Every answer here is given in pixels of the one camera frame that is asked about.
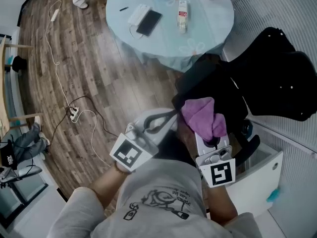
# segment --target hand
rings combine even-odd
[[[115,165],[116,165],[116,167],[117,167],[120,171],[122,171],[122,172],[124,172],[124,173],[126,173],[126,174],[130,174],[130,173],[131,173],[131,172],[130,172],[129,170],[127,170],[123,165],[121,165],[118,161],[115,162]]]

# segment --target wrist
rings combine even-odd
[[[118,173],[120,173],[120,174],[122,174],[122,175],[128,176],[129,174],[131,174],[131,172],[130,172],[129,170],[127,170],[124,166],[122,166],[122,165],[121,165],[120,163],[118,163],[117,161],[114,162],[113,166],[114,166],[114,169],[115,169]]]

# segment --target gray t-shirt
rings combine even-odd
[[[151,159],[129,175],[107,219],[95,193],[74,190],[49,238],[261,238],[251,213],[225,227],[207,219],[201,178],[192,166]]]

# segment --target white cable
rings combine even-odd
[[[61,82],[60,82],[60,79],[59,79],[59,76],[58,76],[58,73],[57,73],[57,66],[59,66],[59,62],[55,62],[55,60],[54,60],[52,47],[51,47],[51,45],[50,45],[50,43],[49,43],[49,41],[48,41],[48,37],[47,37],[47,31],[48,31],[48,28],[49,28],[50,23],[51,23],[50,11],[51,11],[51,8],[52,8],[57,2],[60,2],[60,5],[59,5],[59,7],[58,7],[58,9],[59,9],[59,8],[61,7],[61,3],[62,3],[61,0],[56,1],[56,2],[49,8],[49,14],[48,14],[49,24],[48,24],[48,26],[47,26],[47,28],[46,28],[46,31],[45,31],[45,38],[46,38],[46,42],[48,43],[48,45],[49,45],[49,47],[50,47],[50,50],[51,50],[51,55],[52,55],[53,63],[55,64],[55,73],[56,73],[58,82],[59,82],[60,87],[61,87],[61,90],[62,90],[62,92],[63,92],[63,94],[64,94],[65,100],[66,100],[66,102],[67,102],[67,104],[68,104],[68,107],[70,107],[69,102],[68,102],[68,99],[67,99],[66,94],[65,94],[65,92],[64,92],[64,90],[63,90],[63,86],[61,85]],[[77,123],[79,117],[80,117],[81,114],[82,114],[83,112],[85,112],[85,111],[89,111],[89,112],[93,113],[93,114],[95,115],[95,117],[96,117],[96,124],[95,124],[94,130],[93,130],[93,133],[92,133],[92,135],[91,135],[91,147],[92,147],[94,153],[96,154],[96,156],[97,156],[103,163],[105,163],[108,167],[110,167],[110,165],[109,165],[107,162],[105,162],[102,158],[99,157],[99,155],[97,154],[97,152],[96,152],[95,149],[94,149],[93,138],[94,138],[94,133],[95,133],[95,130],[96,130],[96,127],[97,127],[97,120],[98,120],[97,115],[95,114],[95,112],[93,112],[93,111],[91,111],[91,110],[83,110],[83,111],[79,114],[79,116],[78,116],[78,118],[77,118],[76,121],[73,121],[73,120],[72,120],[72,123]]]
[[[136,37],[132,34],[132,32],[131,32],[131,27],[132,27],[132,26],[133,26],[133,25],[130,25],[130,27],[129,27],[129,32],[130,32],[131,36],[132,36],[134,39],[137,39],[137,40],[141,39],[142,36],[143,36],[143,34],[137,33],[137,34],[139,34],[139,37],[138,37],[138,38],[136,38]]]
[[[51,23],[50,11],[51,11],[51,8],[52,8],[57,2],[60,2],[60,5],[59,5],[58,9],[61,7],[61,0],[56,1],[56,2],[50,7],[49,13],[48,13],[49,24],[48,24],[48,26],[47,26],[47,28],[46,28],[46,31],[45,31],[45,38],[46,38],[46,42],[48,43],[48,45],[49,45],[49,47],[50,47],[50,50],[51,50],[51,55],[52,55],[53,63],[55,64],[55,73],[56,73],[58,82],[59,82],[60,87],[61,87],[61,90],[62,90],[62,92],[63,92],[63,94],[64,94],[64,97],[65,97],[65,100],[66,100],[66,102],[67,102],[67,105],[70,107],[69,102],[68,102],[68,99],[67,99],[66,94],[65,94],[65,92],[64,92],[64,90],[63,90],[63,86],[61,85],[61,82],[60,82],[60,79],[59,79],[59,76],[58,76],[58,73],[57,73],[57,66],[59,66],[59,62],[56,63],[55,60],[54,60],[52,47],[51,47],[51,45],[50,45],[50,43],[49,43],[49,41],[48,41],[48,37],[47,37],[48,28],[49,28],[50,23]]]
[[[94,153],[96,154],[96,156],[97,156],[103,163],[105,163],[108,167],[110,167],[110,165],[109,165],[107,162],[105,162],[102,158],[99,157],[99,155],[96,153],[96,151],[95,151],[95,149],[94,149],[93,138],[94,138],[94,133],[95,133],[95,130],[96,130],[96,127],[97,127],[97,120],[98,120],[96,113],[93,112],[93,111],[91,111],[91,110],[83,110],[82,112],[80,112],[80,114],[79,114],[79,116],[77,117],[77,120],[76,120],[76,121],[73,121],[73,120],[72,120],[72,123],[77,123],[77,122],[78,122],[78,119],[79,119],[80,116],[81,116],[81,114],[84,113],[85,111],[88,111],[88,112],[93,113],[93,114],[95,115],[95,117],[96,117],[95,127],[94,127],[93,133],[92,133],[92,135],[91,135],[91,147],[93,148],[93,151],[94,151]]]

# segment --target blue cloth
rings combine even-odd
[[[163,65],[185,72],[204,53],[221,53],[234,20],[230,0],[186,1],[185,34],[177,26],[179,0],[107,0],[106,21],[117,39],[130,46],[142,62],[157,58]],[[127,21],[140,3],[151,6],[162,18],[149,37],[138,39],[136,27]]]

